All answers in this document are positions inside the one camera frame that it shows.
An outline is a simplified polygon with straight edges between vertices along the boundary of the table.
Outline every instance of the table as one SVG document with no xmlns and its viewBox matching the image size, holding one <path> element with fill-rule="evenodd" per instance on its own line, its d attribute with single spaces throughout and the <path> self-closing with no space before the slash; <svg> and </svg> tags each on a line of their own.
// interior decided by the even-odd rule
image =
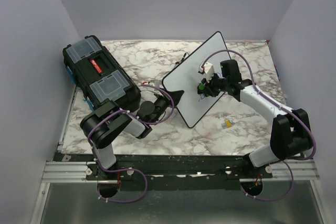
<svg viewBox="0 0 336 224">
<path fill-rule="evenodd" d="M 161 80 L 185 52 L 191 53 L 202 41 L 102 41 L 136 84 Z M 228 49 L 243 54 L 249 61 L 256 83 L 269 95 L 285 103 L 276 70 L 265 41 L 235 41 Z M 243 61 L 238 61 L 243 79 L 250 78 Z M 155 96 L 141 87 L 142 101 L 155 101 Z M 76 89 L 61 152 L 91 154 L 80 121 L 91 113 L 80 89 Z M 223 129 L 225 119 L 234 121 Z M 115 154 L 152 155 L 244 155 L 269 143 L 270 129 L 266 120 L 252 108 L 224 95 L 192 129 L 177 111 L 164 123 L 153 127 L 144 139 L 122 133 L 112 143 Z"/>
</svg>

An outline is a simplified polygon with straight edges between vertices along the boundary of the transparent lid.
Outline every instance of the transparent lid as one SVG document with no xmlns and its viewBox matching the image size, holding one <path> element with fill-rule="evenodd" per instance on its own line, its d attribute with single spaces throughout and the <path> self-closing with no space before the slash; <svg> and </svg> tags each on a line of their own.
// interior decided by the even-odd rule
<svg viewBox="0 0 336 224">
<path fill-rule="evenodd" d="M 100 102 L 108 98 L 115 101 L 125 95 L 124 88 L 130 84 L 119 70 L 114 71 L 112 74 L 103 77 L 101 80 L 94 82 L 90 85 L 91 90 L 94 92 Z"/>
<path fill-rule="evenodd" d="M 72 61 L 76 63 L 77 61 L 80 61 L 99 50 L 101 50 L 101 47 L 94 38 L 90 37 L 73 44 L 71 47 L 66 49 L 66 52 Z"/>
</svg>

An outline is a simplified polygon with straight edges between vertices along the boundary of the cable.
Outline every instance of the cable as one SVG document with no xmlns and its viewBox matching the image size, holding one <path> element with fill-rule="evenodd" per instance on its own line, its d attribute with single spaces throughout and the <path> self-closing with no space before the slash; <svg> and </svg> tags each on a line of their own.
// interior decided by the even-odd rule
<svg viewBox="0 0 336 224">
<path fill-rule="evenodd" d="M 305 123 L 303 121 L 301 121 L 293 112 L 287 110 L 286 108 L 283 108 L 282 106 L 280 106 L 278 103 L 274 102 L 272 99 L 268 98 L 261 90 L 259 90 L 256 86 L 256 83 L 254 81 L 254 77 L 253 77 L 253 73 L 252 73 L 252 70 L 251 70 L 251 66 L 250 64 L 247 62 L 246 58 L 236 52 L 236 51 L 233 51 L 233 50 L 229 50 L 229 49 L 223 49 L 223 50 L 219 50 L 217 52 L 214 52 L 213 54 L 211 54 L 210 56 L 208 56 L 204 62 L 202 63 L 201 67 L 203 68 L 204 65 L 206 64 L 206 62 L 208 61 L 208 59 L 210 59 L 212 56 L 220 53 L 220 52 L 232 52 L 238 56 L 240 56 L 243 61 L 245 62 L 247 68 L 248 68 L 248 71 L 250 73 L 250 76 L 251 76 L 251 81 L 252 81 L 252 85 L 253 85 L 253 88 L 255 89 L 255 91 L 257 91 L 265 100 L 267 100 L 268 102 L 270 102 L 271 104 L 273 104 L 274 106 L 276 106 L 278 109 L 280 110 L 283 110 L 285 111 L 286 113 L 288 113 L 289 115 L 291 115 L 299 124 L 301 124 L 301 126 L 305 129 L 305 131 L 308 133 L 308 135 L 310 136 L 311 138 L 311 141 L 313 143 L 313 151 L 311 152 L 311 154 L 308 156 L 308 157 L 304 157 L 304 158 L 301 158 L 301 157 L 293 157 L 291 159 L 295 159 L 295 160 L 308 160 L 308 159 L 311 159 L 314 157 L 315 153 L 316 153 L 316 140 L 315 140 L 315 137 L 313 136 L 313 134 L 311 133 L 310 129 L 305 125 Z"/>
<path fill-rule="evenodd" d="M 168 99 L 172 103 L 172 110 L 170 111 L 170 113 L 165 118 L 161 119 L 160 121 L 157 121 L 157 122 L 154 122 L 154 123 L 148 123 L 148 122 L 143 122 L 143 121 L 139 120 L 139 122 L 141 122 L 141 123 L 143 123 L 145 125 L 157 125 L 159 123 L 163 123 L 168 118 L 170 118 L 170 116 L 173 114 L 174 108 L 175 108 L 175 104 L 174 104 L 173 98 L 166 91 L 164 91 L 163 89 L 157 88 L 155 86 L 147 85 L 147 84 L 141 84 L 141 86 L 142 87 L 147 87 L 147 88 L 152 88 L 152 89 L 159 90 L 163 95 L 165 95 L 166 97 L 168 97 Z"/>
<path fill-rule="evenodd" d="M 115 115 L 117 114 L 120 114 L 120 113 L 129 113 L 128 111 L 126 110 L 118 110 L 118 111 L 115 111 L 113 113 L 111 113 L 110 115 L 108 115 L 106 118 L 104 118 L 100 123 L 98 123 L 89 133 L 88 135 L 88 141 L 89 141 L 89 144 L 91 145 L 91 147 L 93 147 L 94 143 L 93 141 L 91 140 L 91 137 L 93 135 L 93 133 L 95 132 L 95 130 L 100 127 L 102 124 L 106 123 L 106 121 L 108 121 L 109 119 L 111 119 L 112 117 L 114 117 Z M 137 198 L 135 199 L 130 199 L 130 200 L 116 200 L 116 199 L 110 199 L 110 198 L 103 198 L 101 195 L 100 195 L 100 191 L 99 191 L 99 188 L 98 188 L 98 193 L 99 193 L 99 197 L 104 199 L 104 200 L 107 200 L 107 201 L 110 201 L 110 202 L 116 202 L 116 203 L 132 203 L 132 202 L 135 202 L 135 201 L 138 201 L 139 199 L 141 199 L 145 194 L 146 194 L 146 191 L 147 191 L 147 186 L 148 186 L 148 182 L 147 182 L 147 178 L 146 176 L 144 175 L 144 173 L 138 169 L 135 169 L 135 168 L 125 168 L 125 169 L 119 169 L 119 170 L 108 170 L 106 168 L 104 168 L 102 166 L 102 164 L 100 163 L 99 159 L 98 159 L 98 156 L 96 154 L 96 151 L 94 148 L 92 148 L 92 153 L 93 153 L 93 156 L 97 162 L 97 164 L 99 165 L 99 167 L 106 173 L 118 173 L 118 172 L 124 172 L 124 171 L 128 171 L 128 170 L 133 170 L 135 172 L 138 172 L 141 174 L 141 176 L 144 178 L 145 180 L 145 188 L 142 192 L 141 195 L 139 195 Z"/>
<path fill-rule="evenodd" d="M 286 198 L 292 191 L 293 191 L 293 187 L 294 187 L 294 175 L 293 175 L 293 171 L 292 169 L 289 167 L 289 165 L 285 162 L 285 161 L 282 161 L 287 167 L 288 167 L 288 170 L 289 170 L 289 173 L 290 173 L 290 177 L 291 177 L 291 181 L 290 181 L 290 187 L 288 189 L 288 191 L 282 195 L 281 197 L 279 198 L 275 198 L 275 199 L 268 199 L 268 198 L 259 198 L 259 197 L 256 197 L 256 196 L 252 196 L 250 194 L 248 194 L 244 189 L 243 187 L 241 186 L 245 196 L 251 198 L 251 199 L 256 199 L 256 200 L 260 200 L 260 201 L 267 201 L 267 202 L 270 202 L 270 201 L 278 201 L 278 200 L 282 200 L 284 198 Z"/>
</svg>

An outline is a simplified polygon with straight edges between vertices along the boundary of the gray floor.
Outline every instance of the gray floor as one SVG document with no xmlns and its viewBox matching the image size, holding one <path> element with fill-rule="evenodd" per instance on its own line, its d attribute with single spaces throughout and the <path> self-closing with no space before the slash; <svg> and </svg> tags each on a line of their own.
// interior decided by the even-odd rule
<svg viewBox="0 0 336 224">
<path fill-rule="evenodd" d="M 262 196 L 277 197 L 289 182 L 268 182 Z M 135 192 L 121 192 L 130 199 Z M 322 223 L 309 182 L 296 182 L 282 201 L 259 202 L 241 191 L 149 191 L 133 204 L 98 200 L 94 184 L 50 186 L 42 223 Z"/>
</svg>

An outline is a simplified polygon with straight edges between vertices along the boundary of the black tool case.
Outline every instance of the black tool case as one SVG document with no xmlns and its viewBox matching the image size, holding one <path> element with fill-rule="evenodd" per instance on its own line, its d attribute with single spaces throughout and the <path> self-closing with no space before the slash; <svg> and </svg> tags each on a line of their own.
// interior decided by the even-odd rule
<svg viewBox="0 0 336 224">
<path fill-rule="evenodd" d="M 67 71 L 94 110 L 108 101 L 132 112 L 139 108 L 139 88 L 96 36 L 68 45 L 63 56 Z"/>
</svg>

